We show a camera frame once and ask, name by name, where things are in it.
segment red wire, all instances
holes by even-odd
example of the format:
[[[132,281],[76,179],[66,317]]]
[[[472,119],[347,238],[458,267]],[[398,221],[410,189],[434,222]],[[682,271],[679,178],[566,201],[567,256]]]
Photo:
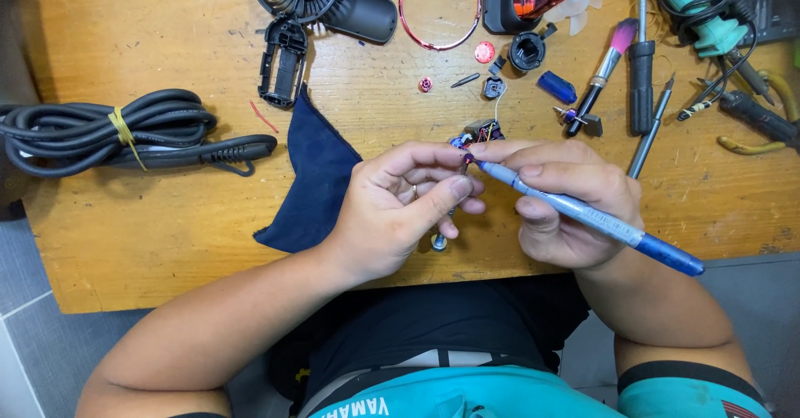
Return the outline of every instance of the red wire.
[[[272,130],[274,130],[276,134],[280,133],[280,132],[278,132],[278,129],[275,129],[275,126],[273,126],[272,123],[267,121],[266,118],[264,117],[264,115],[261,115],[261,113],[258,111],[258,109],[255,108],[255,104],[253,104],[253,101],[250,101],[250,106],[253,107],[253,111],[255,112],[255,115],[258,115],[258,117],[261,118],[261,120],[264,121],[267,126],[272,127]]]
[[[469,38],[472,35],[473,32],[475,32],[475,29],[478,27],[478,21],[480,21],[480,19],[481,19],[482,4],[481,4],[481,0],[477,0],[477,7],[478,8],[477,8],[477,13],[475,14],[475,23],[472,23],[472,28],[466,33],[466,35],[461,37],[460,40],[458,40],[455,43],[448,44],[448,45],[435,45],[433,43],[427,43],[427,42],[424,42],[423,40],[421,40],[418,36],[416,36],[414,34],[414,32],[411,31],[411,28],[408,26],[408,23],[405,22],[405,15],[403,14],[403,8],[402,8],[403,7],[403,0],[397,0],[397,7],[398,7],[397,8],[397,13],[400,15],[400,22],[402,23],[403,29],[405,29],[405,33],[408,34],[408,36],[411,37],[412,40],[414,40],[414,43],[422,46],[423,48],[425,48],[427,50],[449,50],[449,49],[453,49],[456,46],[464,43],[466,41],[466,39]]]

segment white wire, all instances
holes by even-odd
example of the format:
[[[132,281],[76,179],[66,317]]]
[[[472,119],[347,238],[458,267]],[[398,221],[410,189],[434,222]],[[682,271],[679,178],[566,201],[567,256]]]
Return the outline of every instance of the white wire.
[[[508,90],[508,84],[505,84],[505,86],[502,89],[502,92],[500,93],[500,96],[497,97],[497,101],[495,102],[495,121],[497,121],[498,123],[500,123],[498,121],[498,113],[497,113],[498,112],[498,105],[500,105],[500,99],[503,99],[503,95],[505,95],[505,91],[506,90]]]

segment black screwdriver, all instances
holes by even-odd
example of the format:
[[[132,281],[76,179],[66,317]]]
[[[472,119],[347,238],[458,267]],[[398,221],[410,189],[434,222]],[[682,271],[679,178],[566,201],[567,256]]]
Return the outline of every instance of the black screwdriver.
[[[711,85],[711,81],[701,78],[697,80],[705,83],[706,86]],[[742,120],[774,142],[787,143],[798,136],[798,128],[794,124],[781,118],[775,112],[767,110],[743,91],[724,91],[719,98],[719,108],[736,119]]]
[[[647,0],[639,0],[639,32],[628,48],[630,59],[630,133],[638,137],[653,130],[653,55],[655,41],[647,40]]]

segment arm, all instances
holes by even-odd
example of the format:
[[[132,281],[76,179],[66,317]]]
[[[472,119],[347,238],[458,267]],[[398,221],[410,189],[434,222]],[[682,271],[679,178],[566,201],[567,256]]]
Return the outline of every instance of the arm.
[[[339,293],[395,272],[425,232],[483,186],[455,175],[464,152],[413,143],[353,170],[336,227],[319,246],[217,280],[169,301],[136,324],[95,368],[76,415],[230,415],[220,387]],[[420,195],[414,200],[412,185]]]
[[[638,182],[584,143],[498,141],[472,145],[470,152],[504,162],[533,188],[581,198],[644,228]],[[573,269],[586,301],[615,332],[619,375],[646,361],[685,360],[752,382],[730,321],[697,280],[561,217],[537,199],[520,198],[516,209],[525,253]]]

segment blue pen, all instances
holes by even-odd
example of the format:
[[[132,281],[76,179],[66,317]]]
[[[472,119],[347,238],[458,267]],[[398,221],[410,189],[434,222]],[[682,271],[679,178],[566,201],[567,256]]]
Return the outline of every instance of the blue pen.
[[[559,213],[569,216],[590,228],[599,230],[612,239],[617,239],[644,255],[664,263],[667,267],[690,276],[701,275],[705,271],[703,261],[692,254],[675,248],[671,244],[646,233],[644,230],[636,229],[620,219],[601,212],[580,199],[568,195],[545,193],[544,191],[530,188],[519,180],[519,175],[515,171],[503,165],[479,160],[475,160],[475,163],[481,171],[509,184],[523,195],[542,199]]]

